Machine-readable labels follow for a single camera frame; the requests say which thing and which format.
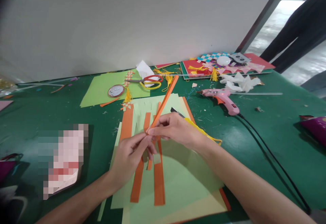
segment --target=pink glue gun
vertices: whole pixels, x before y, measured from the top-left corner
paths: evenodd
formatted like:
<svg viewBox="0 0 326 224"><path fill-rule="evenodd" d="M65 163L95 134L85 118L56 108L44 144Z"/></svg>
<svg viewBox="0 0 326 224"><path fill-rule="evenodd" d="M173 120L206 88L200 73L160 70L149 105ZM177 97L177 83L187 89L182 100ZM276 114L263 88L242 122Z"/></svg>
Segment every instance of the pink glue gun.
<svg viewBox="0 0 326 224"><path fill-rule="evenodd" d="M229 115L237 115L239 114L239 108L232 102L229 98L230 91L229 90L221 90L221 89L204 89L197 93L201 93L205 97L213 97L217 99L217 104L224 104L225 107L229 111Z"/></svg>

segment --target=green table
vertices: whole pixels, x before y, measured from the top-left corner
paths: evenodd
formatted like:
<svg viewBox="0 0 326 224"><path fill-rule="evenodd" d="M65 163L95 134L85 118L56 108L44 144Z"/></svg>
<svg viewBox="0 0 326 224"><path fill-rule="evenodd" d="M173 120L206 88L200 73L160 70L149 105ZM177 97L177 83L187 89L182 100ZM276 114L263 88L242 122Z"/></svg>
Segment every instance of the green table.
<svg viewBox="0 0 326 224"><path fill-rule="evenodd" d="M167 70L175 71L177 65ZM122 121L121 101L116 101L103 108L92 106L80 108L80 102L95 75L87 75L73 85L57 93L50 92L55 88L43 86L42 90L28 89L16 92L14 103L0 112L0 156L10 153L23 153L22 164L14 175L6 179L5 186L19 185L16 195L26 196L28 207L21 223L34 223L41 216L67 200L69 197L92 183L109 169L116 127ZM326 102L318 99L304 89L297 87L276 72L259 76L265 83L256 86L252 92L283 92L282 96L239 96L231 95L242 115L261 134L272 152L287 170L297 187L313 209L326 208L326 150L316 145L313 139L297 125L298 115L326 116ZM209 88L208 79L186 82L178 80L174 93L188 97L192 83L199 89ZM220 83L213 87L222 88ZM161 90L154 90L151 96L164 95ZM189 107L198 126L214 138L223 140L222 147L235 156L240 162L253 170L267 182L276 187L293 202L299 203L297 195L284 174L287 187L279 178L271 163L280 171L269 153L264 153L258 146L256 135L246 128L238 117L230 117L217 102L192 93L188 99ZM265 112L255 111L260 106ZM85 123L90 125L90 153L85 161L81 180L76 186L52 196L47 201L38 197L41 186L38 177L38 132L41 130L63 130L68 124ZM225 187L232 211L203 217L192 223L214 222L226 223L248 219L236 198ZM121 223L122 209L111 210L111 198L106 202L102 222ZM95 223L99 206L87 219Z"/></svg>

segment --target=finger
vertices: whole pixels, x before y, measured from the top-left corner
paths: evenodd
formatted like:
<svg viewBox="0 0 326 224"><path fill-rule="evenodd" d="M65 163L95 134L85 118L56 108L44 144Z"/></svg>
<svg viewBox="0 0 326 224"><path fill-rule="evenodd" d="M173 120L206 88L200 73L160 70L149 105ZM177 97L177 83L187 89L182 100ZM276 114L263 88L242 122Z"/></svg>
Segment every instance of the finger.
<svg viewBox="0 0 326 224"><path fill-rule="evenodd" d="M152 137L151 136L146 136L143 138L143 140L141 140L141 142L139 143L138 147L136 148L136 150L133 152L132 157L136 157L137 159L140 159L144 153L144 151L146 150L146 148L153 143L151 142Z"/></svg>
<svg viewBox="0 0 326 224"><path fill-rule="evenodd" d="M171 114L172 113L161 115L155 126L158 126L159 124L168 125L170 123Z"/></svg>
<svg viewBox="0 0 326 224"><path fill-rule="evenodd" d="M167 137L167 136L161 136L163 139L165 139L165 140L170 140L170 138L169 137Z"/></svg>
<svg viewBox="0 0 326 224"><path fill-rule="evenodd" d="M126 143L128 144L128 146L130 146L131 148L135 148L136 145L144 138L146 137L146 133L145 132L141 132L138 133L130 138L128 138L128 140L126 140Z"/></svg>
<svg viewBox="0 0 326 224"><path fill-rule="evenodd" d="M167 136L171 137L171 126L165 127L154 127L148 131L148 134L151 136Z"/></svg>
<svg viewBox="0 0 326 224"><path fill-rule="evenodd" d="M157 154L157 150L155 148L155 145L153 143L149 144L149 146L147 147L147 149L152 153L152 154Z"/></svg>
<svg viewBox="0 0 326 224"><path fill-rule="evenodd" d="M153 154L151 153L149 148L147 148L146 150L147 150L148 158L153 161L153 159L154 159Z"/></svg>

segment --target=white paper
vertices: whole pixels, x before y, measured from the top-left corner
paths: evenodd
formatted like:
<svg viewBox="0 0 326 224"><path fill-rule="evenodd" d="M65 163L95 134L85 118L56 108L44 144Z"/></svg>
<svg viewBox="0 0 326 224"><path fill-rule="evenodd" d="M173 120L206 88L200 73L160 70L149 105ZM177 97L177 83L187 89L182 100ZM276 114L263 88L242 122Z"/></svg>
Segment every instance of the white paper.
<svg viewBox="0 0 326 224"><path fill-rule="evenodd" d="M140 74L140 76L144 79L147 76L154 75L154 72L151 68L145 63L145 61L141 61L139 64L136 65L136 70ZM153 80L159 80L159 77L152 77ZM151 87L154 84L145 84L145 87Z"/></svg>
<svg viewBox="0 0 326 224"><path fill-rule="evenodd" d="M228 89L231 92L249 92L254 88L254 86L260 83L259 78L250 79L249 76L244 78L240 72L238 72L234 77L225 74L222 74L221 77L223 77L221 83L226 84L225 89Z"/></svg>

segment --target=scissors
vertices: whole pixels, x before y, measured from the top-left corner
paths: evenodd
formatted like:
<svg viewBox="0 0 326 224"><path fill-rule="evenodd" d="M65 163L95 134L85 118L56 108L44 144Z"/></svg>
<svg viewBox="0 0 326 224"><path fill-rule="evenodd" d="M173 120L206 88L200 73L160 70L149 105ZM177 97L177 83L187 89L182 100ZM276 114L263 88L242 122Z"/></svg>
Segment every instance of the scissors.
<svg viewBox="0 0 326 224"><path fill-rule="evenodd" d="M158 77L159 80L150 79L151 77ZM148 89L148 90L154 90L154 89L158 89L161 86L161 83L163 81L163 77L160 76L160 75L151 75L151 76L145 77L142 80L126 80L126 81L128 81L128 82L139 82L139 84L143 88ZM145 87L144 84L158 84L158 85L156 87Z"/></svg>

